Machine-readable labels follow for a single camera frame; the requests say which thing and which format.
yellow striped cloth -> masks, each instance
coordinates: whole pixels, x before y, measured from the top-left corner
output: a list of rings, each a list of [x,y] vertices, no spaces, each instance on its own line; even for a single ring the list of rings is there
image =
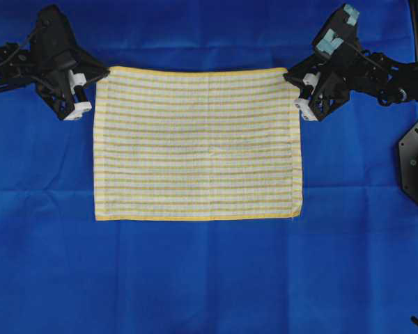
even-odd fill
[[[299,90],[285,72],[111,68],[96,93],[96,219],[297,216]]]

blue backdrop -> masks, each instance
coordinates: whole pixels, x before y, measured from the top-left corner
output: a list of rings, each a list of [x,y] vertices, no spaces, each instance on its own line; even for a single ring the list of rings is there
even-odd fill
[[[0,45],[47,4],[0,1]],[[340,5],[59,3],[104,63],[180,71],[294,65]],[[407,0],[353,5],[366,48],[414,60]],[[0,94],[0,333],[418,333],[418,207],[395,150],[417,118],[352,94],[303,122],[298,218],[96,222],[93,112],[59,122],[33,86]]]

black metal plate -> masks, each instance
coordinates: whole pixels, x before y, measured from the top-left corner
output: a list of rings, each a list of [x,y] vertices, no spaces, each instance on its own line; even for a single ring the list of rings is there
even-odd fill
[[[418,204],[418,189],[414,183],[416,159],[418,157],[418,122],[398,142],[398,150],[402,188]]]

light blue cap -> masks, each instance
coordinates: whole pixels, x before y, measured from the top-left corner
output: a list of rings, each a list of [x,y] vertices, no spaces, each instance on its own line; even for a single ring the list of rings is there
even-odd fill
[[[335,34],[336,33],[332,29],[328,29],[323,39],[316,45],[316,49],[332,55],[333,52],[343,43],[342,38],[334,38]]]
[[[351,25],[351,26],[355,26],[357,23],[357,19],[359,17],[359,11],[357,11],[356,9],[354,9],[352,6],[350,6],[349,4],[346,4],[343,9],[345,10],[345,12],[347,14],[350,15],[350,17],[347,20],[347,24]]]

towel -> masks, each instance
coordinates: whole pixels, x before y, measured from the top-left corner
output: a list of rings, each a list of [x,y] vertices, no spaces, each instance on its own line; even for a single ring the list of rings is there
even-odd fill
[[[285,72],[112,67],[96,92],[96,220],[299,215],[299,90]]]

